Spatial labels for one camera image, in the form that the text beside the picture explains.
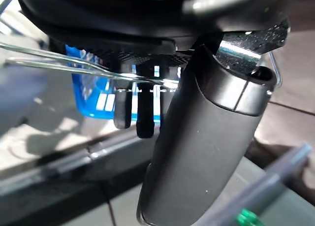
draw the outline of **metal rod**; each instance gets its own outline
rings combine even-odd
[[[45,182],[61,174],[73,171],[88,165],[95,160],[109,156],[125,148],[140,144],[142,139],[137,137],[134,129],[113,136],[110,139],[87,145],[83,150],[77,151],[55,161],[35,167],[28,171],[0,180],[0,196],[4,196],[35,184]]]
[[[99,64],[86,61],[84,59],[75,58],[67,55],[61,55],[54,52],[44,51],[44,50],[35,50],[30,48],[25,48],[21,46],[15,46],[10,44],[5,44],[0,42],[0,48],[15,51],[28,55],[35,55],[44,58],[54,59],[57,63],[70,63],[71,66],[65,65],[57,65],[51,64],[47,62],[39,62],[38,60],[31,59],[21,59],[21,58],[10,58],[7,59],[6,62],[9,64],[30,66],[36,68],[48,68],[48,69],[56,69],[60,71],[67,71],[73,73],[84,73],[95,76],[104,76],[114,80],[126,80],[132,82],[144,82],[144,83],[152,83],[156,85],[162,85],[171,89],[174,89],[178,86],[178,81],[170,80],[170,79],[160,79],[157,77],[147,78],[143,76],[139,76],[133,73],[117,73],[109,71],[108,68],[101,66]]]
[[[4,0],[2,3],[0,3],[0,16],[5,11],[5,9],[8,7],[8,5],[11,3],[12,0]]]
[[[277,83],[276,83],[275,88],[279,88],[282,85],[282,76],[281,76],[279,67],[277,65],[277,61],[275,59],[275,55],[274,55],[274,53],[272,51],[269,52],[269,56],[270,56],[270,61],[272,63],[272,66],[274,68],[274,71],[275,71],[276,77],[277,77]]]

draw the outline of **gray surface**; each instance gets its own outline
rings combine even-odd
[[[63,226],[115,226],[111,220],[108,204],[97,207]]]
[[[32,39],[20,36],[0,34],[0,41],[39,48]],[[44,71],[6,65],[5,59],[13,56],[21,54],[0,49],[0,137],[19,122],[31,107],[33,98],[43,92],[47,84]]]

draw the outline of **black cylindrical handle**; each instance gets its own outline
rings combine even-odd
[[[137,65],[138,75],[153,77],[154,67],[149,65]],[[153,85],[148,83],[137,84],[138,93],[138,114],[137,114],[137,135],[140,138],[151,138],[154,134],[154,94]]]
[[[255,104],[252,108],[238,105],[246,101],[250,106],[249,99],[242,97],[247,88],[251,89],[248,81],[242,85],[232,79],[233,84],[226,81],[225,86],[222,83],[219,87],[212,85],[208,97],[214,97],[216,103],[210,101],[203,91],[207,91],[209,86],[205,85],[211,77],[199,76],[199,68],[195,65],[205,65],[202,70],[213,69],[211,76],[223,69],[211,57],[200,64],[196,58],[192,59],[184,71],[141,191],[138,218],[146,224],[190,226],[195,223],[220,195],[252,140],[261,113],[247,113],[264,110]],[[231,102],[215,96],[213,90],[226,98],[226,92],[235,94],[233,86],[239,85],[243,86],[243,92],[234,108]],[[262,99],[266,96],[268,94],[261,94]],[[222,107],[220,102],[229,107]]]

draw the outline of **blue bin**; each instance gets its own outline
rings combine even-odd
[[[98,62],[98,57],[86,51],[66,46],[69,56],[78,57],[91,62]],[[155,76],[159,76],[159,67],[155,67]],[[74,96],[77,109],[84,115],[97,119],[113,119],[115,109],[115,94],[113,80],[92,75],[72,74]],[[132,86],[132,115],[137,120],[138,88]],[[154,122],[160,123],[160,86],[154,86]]]

